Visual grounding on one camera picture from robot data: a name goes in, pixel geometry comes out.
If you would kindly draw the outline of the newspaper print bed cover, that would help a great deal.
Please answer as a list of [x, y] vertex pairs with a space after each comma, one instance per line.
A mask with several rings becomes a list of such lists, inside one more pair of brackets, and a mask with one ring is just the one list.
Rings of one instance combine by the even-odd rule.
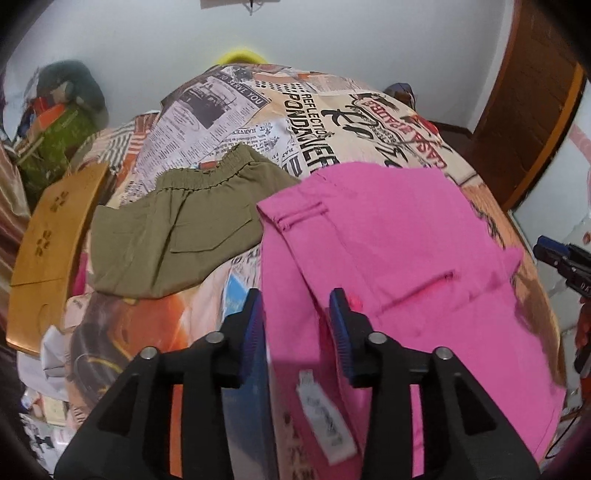
[[[170, 170], [197, 169], [249, 148], [290, 176], [361, 161], [392, 168], [437, 168], [456, 183], [477, 217], [503, 249], [521, 241], [484, 180], [410, 106], [388, 93], [331, 74], [277, 65], [230, 64], [189, 81], [205, 95], [201, 114], [211, 127], [174, 139], [171, 114], [180, 93], [169, 94], [159, 113], [146, 113], [90, 136], [73, 158], [73, 171], [105, 164], [111, 180], [90, 218], [99, 221], [143, 198]], [[93, 259], [110, 241], [89, 226], [82, 236], [79, 272], [63, 325], [68, 426], [79, 429], [131, 357], [145, 345], [165, 351], [185, 347], [221, 323], [260, 282], [260, 249], [250, 245], [223, 261], [197, 285], [156, 300], [127, 299], [94, 288]]]

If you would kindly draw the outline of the brown wooden door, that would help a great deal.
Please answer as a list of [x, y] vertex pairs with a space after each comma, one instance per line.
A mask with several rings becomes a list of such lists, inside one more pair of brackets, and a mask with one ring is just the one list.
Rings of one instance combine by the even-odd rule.
[[551, 160], [574, 117], [586, 76], [535, 1], [517, 1], [503, 62], [468, 160], [507, 211]]

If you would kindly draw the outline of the pink pants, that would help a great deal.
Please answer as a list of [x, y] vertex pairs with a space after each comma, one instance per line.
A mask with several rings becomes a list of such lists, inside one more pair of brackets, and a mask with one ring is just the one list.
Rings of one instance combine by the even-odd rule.
[[446, 346], [536, 458], [565, 387], [556, 316], [485, 186], [437, 169], [343, 163], [257, 205], [266, 342], [277, 397], [322, 479], [362, 471], [370, 392], [342, 375], [329, 295], [342, 289], [373, 327], [415, 350]]

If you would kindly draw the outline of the grey stuffed pillow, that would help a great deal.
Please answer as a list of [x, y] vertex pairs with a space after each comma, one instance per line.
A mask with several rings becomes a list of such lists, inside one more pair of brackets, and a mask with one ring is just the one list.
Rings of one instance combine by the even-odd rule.
[[98, 129], [108, 124], [102, 90], [81, 61], [62, 60], [44, 66], [39, 71], [36, 93], [38, 97], [50, 97], [55, 103], [80, 107]]

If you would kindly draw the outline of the pink striped curtain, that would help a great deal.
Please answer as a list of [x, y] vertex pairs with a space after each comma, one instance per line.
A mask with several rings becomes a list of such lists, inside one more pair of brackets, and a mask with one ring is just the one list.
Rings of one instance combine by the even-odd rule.
[[30, 220], [30, 210], [18, 168], [4, 147], [0, 160], [0, 308], [1, 329], [6, 330], [10, 282], [18, 251]]

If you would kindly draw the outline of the yellow headboard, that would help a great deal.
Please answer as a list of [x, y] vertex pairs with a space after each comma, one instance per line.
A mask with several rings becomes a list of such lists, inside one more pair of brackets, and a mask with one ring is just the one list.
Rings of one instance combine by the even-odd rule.
[[262, 55], [246, 48], [236, 48], [229, 50], [219, 57], [215, 64], [216, 65], [228, 65], [228, 64], [252, 64], [252, 65], [264, 65], [269, 63]]

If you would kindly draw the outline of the green bag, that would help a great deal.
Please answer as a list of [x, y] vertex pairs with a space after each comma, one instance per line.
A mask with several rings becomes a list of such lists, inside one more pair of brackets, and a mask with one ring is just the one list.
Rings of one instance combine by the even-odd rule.
[[15, 163], [31, 209], [43, 191], [62, 178], [79, 147], [96, 131], [91, 116], [77, 105], [58, 104], [34, 120], [15, 147]]

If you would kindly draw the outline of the olive green shorts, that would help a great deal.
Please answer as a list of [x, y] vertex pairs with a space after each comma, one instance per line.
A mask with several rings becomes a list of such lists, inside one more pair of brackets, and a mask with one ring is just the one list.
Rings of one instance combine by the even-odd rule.
[[91, 286], [120, 297], [158, 299], [197, 286], [218, 266], [259, 244], [256, 205], [297, 185], [245, 144], [206, 169], [161, 174], [153, 191], [91, 223]]

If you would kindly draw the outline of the dark blue backpack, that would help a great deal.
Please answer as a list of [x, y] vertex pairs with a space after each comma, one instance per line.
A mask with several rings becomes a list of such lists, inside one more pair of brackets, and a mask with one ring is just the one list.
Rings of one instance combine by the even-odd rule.
[[403, 83], [403, 82], [394, 83], [394, 84], [391, 84], [389, 87], [387, 87], [384, 90], [384, 92], [387, 95], [404, 103], [405, 105], [407, 105], [411, 109], [413, 109], [413, 110], [416, 109], [416, 98], [415, 98], [414, 91], [413, 91], [410, 84]]

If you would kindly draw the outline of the brown cardboard box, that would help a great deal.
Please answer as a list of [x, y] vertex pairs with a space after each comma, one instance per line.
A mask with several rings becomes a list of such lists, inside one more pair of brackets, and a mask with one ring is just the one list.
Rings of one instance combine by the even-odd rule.
[[62, 316], [84, 232], [109, 176], [93, 164], [47, 187], [29, 221], [11, 279], [7, 343], [37, 356]]

